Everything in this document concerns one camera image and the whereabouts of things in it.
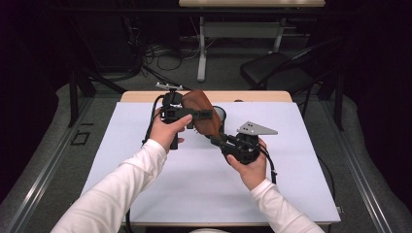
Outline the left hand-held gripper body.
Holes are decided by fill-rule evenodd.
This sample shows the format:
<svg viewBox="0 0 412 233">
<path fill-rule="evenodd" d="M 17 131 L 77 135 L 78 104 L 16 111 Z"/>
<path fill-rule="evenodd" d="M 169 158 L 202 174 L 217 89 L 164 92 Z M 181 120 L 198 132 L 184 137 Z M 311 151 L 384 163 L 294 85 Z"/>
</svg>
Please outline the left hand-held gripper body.
<svg viewBox="0 0 412 233">
<path fill-rule="evenodd" d="M 169 124 L 184 116 L 190 115 L 190 111 L 186 110 L 182 104 L 183 94 L 180 93 L 180 90 L 183 88 L 181 86 L 161 83 L 158 83 L 156 86 L 166 90 L 165 94 L 159 96 L 159 99 L 162 100 L 162 105 L 160 107 L 160 118 L 164 123 Z M 182 142 L 183 139 L 179 138 L 177 134 L 170 146 L 170 149 L 176 150 L 178 148 L 178 144 Z"/>
</svg>

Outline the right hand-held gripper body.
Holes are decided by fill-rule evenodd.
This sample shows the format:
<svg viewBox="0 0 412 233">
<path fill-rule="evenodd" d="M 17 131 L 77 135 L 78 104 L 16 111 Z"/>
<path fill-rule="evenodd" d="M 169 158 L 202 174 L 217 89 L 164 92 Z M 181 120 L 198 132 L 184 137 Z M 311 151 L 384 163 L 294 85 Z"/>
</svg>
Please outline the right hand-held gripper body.
<svg viewBox="0 0 412 233">
<path fill-rule="evenodd" d="M 247 121 L 237 129 L 237 135 L 227 136 L 228 154 L 240 163 L 247 165 L 254 162 L 261 152 L 269 158 L 269 152 L 259 142 L 261 135 L 277 135 L 278 131 L 260 124 Z"/>
</svg>

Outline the black mesh cup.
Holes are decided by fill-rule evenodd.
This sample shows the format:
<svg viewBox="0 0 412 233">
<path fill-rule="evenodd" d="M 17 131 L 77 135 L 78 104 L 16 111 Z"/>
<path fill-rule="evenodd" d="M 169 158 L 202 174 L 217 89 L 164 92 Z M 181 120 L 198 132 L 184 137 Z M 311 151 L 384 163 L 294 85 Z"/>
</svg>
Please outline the black mesh cup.
<svg viewBox="0 0 412 233">
<path fill-rule="evenodd" d="M 214 110 L 217 112 L 220 121 L 221 121 L 221 131 L 224 131 L 224 125 L 225 125 L 225 120 L 226 120 L 226 111 L 224 110 L 224 108 L 220 107 L 220 106 L 215 106 Z"/>
</svg>

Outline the person's left hand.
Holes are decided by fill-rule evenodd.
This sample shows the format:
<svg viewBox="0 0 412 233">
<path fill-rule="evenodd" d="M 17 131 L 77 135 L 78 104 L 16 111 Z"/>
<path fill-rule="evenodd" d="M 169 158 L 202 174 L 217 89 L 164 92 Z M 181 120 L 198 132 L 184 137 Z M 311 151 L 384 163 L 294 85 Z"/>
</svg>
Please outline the person's left hand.
<svg viewBox="0 0 412 233">
<path fill-rule="evenodd" d="M 175 136 L 185 130 L 186 126 L 192 121 L 192 115 L 183 116 L 177 121 L 167 124 L 161 120 L 160 112 L 161 108 L 156 109 L 154 112 L 150 139 L 158 142 L 166 152 L 169 152 Z"/>
</svg>

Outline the person's right hand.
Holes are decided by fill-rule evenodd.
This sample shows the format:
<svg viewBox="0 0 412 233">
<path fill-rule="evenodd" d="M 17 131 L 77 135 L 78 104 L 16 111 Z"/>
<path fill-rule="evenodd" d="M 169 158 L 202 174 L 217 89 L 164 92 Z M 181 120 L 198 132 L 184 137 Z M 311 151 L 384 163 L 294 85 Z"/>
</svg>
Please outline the person's right hand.
<svg viewBox="0 0 412 233">
<path fill-rule="evenodd" d="M 240 163 L 231 154 L 226 159 L 230 166 L 239 173 L 243 184 L 249 190 L 253 190 L 266 179 L 266 156 L 263 152 L 259 154 L 254 162 L 247 165 Z"/>
</svg>

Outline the white table mat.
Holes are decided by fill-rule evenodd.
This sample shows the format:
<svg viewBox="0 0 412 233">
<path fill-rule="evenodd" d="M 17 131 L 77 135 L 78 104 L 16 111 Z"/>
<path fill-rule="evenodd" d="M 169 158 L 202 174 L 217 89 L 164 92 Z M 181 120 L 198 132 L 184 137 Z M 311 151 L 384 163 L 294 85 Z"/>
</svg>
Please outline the white table mat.
<svg viewBox="0 0 412 233">
<path fill-rule="evenodd" d="M 273 129 L 263 136 L 274 162 L 276 184 L 295 207 L 320 224 L 339 221 L 326 178 L 294 103 L 223 102 L 224 131 L 236 134 L 247 121 Z M 139 148 L 146 134 L 149 103 L 116 105 L 85 187 L 91 188 Z M 219 148 L 193 130 L 172 150 L 160 175 L 131 207 L 137 225 L 264 225 L 265 217 Z"/>
</svg>

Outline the light wooden table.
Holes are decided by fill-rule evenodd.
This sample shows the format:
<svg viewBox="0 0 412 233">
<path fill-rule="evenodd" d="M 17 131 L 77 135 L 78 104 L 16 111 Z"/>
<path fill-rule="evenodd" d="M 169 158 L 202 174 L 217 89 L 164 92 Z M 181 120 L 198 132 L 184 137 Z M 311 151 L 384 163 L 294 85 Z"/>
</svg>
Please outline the light wooden table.
<svg viewBox="0 0 412 233">
<path fill-rule="evenodd" d="M 189 91 L 182 91 L 183 96 Z M 286 91 L 258 91 L 258 90 L 205 90 L 203 91 L 211 104 L 216 103 L 234 103 L 234 102 L 268 102 L 268 103 L 292 103 L 291 96 Z M 122 103 L 152 103 L 156 97 L 165 94 L 163 91 L 126 91 L 121 97 Z M 340 221 L 340 216 L 335 211 L 333 206 L 328 204 L 308 206 L 309 202 L 304 202 L 302 205 L 296 204 L 297 208 L 305 212 L 318 225 L 322 227 L 330 226 L 335 222 Z M 170 226 L 170 227 L 229 227 L 229 226 L 263 226 L 265 222 L 255 221 L 247 222 L 237 218 L 235 221 L 226 222 L 215 220 L 183 220 L 176 222 L 160 222 L 151 223 L 143 222 L 143 225 L 148 226 Z"/>
</svg>

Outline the black folding chair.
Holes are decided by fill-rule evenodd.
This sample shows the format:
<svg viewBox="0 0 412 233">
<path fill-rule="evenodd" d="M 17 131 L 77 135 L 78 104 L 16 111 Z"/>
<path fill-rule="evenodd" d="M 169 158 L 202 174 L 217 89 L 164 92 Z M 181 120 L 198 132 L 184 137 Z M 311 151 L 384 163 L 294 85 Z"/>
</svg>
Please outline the black folding chair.
<svg viewBox="0 0 412 233">
<path fill-rule="evenodd" d="M 272 52 L 240 66 L 241 77 L 253 90 L 285 90 L 293 96 L 305 91 L 301 114 L 305 116 L 313 86 L 332 73 L 323 62 L 342 45 L 337 37 L 299 51 L 292 57 Z"/>
</svg>

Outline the white-framed desk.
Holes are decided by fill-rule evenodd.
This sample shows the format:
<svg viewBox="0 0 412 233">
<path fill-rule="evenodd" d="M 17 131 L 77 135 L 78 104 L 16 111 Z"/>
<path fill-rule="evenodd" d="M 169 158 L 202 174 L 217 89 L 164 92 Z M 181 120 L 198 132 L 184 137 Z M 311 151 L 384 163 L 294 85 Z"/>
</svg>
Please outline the white-framed desk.
<svg viewBox="0 0 412 233">
<path fill-rule="evenodd" d="M 320 9 L 325 0 L 179 0 L 179 6 L 199 10 L 299 10 Z M 210 21 L 199 18 L 199 63 L 197 80 L 206 79 L 207 38 L 271 38 L 273 51 L 277 51 L 285 28 L 286 19 L 280 17 L 271 22 Z"/>
</svg>

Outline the black metal stand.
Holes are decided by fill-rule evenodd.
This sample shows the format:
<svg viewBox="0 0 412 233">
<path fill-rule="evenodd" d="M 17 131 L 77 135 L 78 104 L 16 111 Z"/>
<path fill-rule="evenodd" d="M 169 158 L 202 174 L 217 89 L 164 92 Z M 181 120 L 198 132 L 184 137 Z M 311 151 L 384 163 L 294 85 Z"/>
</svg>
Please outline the black metal stand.
<svg viewBox="0 0 412 233">
<path fill-rule="evenodd" d="M 71 17 L 67 19 L 67 56 L 70 63 L 70 122 L 72 127 L 79 118 L 78 90 L 89 98 L 97 93 L 93 82 L 103 83 L 117 93 L 123 94 L 126 89 L 104 78 L 98 72 L 92 52 L 80 30 L 78 23 Z"/>
</svg>

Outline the metal floor rail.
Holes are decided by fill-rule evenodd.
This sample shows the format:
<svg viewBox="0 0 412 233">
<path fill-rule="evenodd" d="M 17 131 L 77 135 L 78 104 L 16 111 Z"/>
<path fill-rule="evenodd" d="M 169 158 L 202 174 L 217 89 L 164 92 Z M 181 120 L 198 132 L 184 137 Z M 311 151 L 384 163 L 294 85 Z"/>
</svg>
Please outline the metal floor rail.
<svg viewBox="0 0 412 233">
<path fill-rule="evenodd" d="M 338 128 L 334 121 L 333 109 L 331 105 L 328 102 L 322 101 L 321 106 L 324 109 L 326 118 L 335 138 L 337 139 L 338 145 L 343 151 L 348 169 L 350 170 L 350 173 L 360 193 L 360 197 L 370 215 L 371 220 L 373 221 L 377 233 L 393 233 L 393 230 L 382 211 L 376 195 L 372 191 L 371 186 L 366 179 L 366 176 L 357 160 L 356 154 L 352 146 L 350 145 L 348 138 L 346 137 L 345 133 Z"/>
<path fill-rule="evenodd" d="M 81 101 L 79 116 L 69 127 L 69 103 L 60 100 L 41 143 L 0 205 L 0 233 L 24 231 L 93 102 L 94 98 Z"/>
</svg>

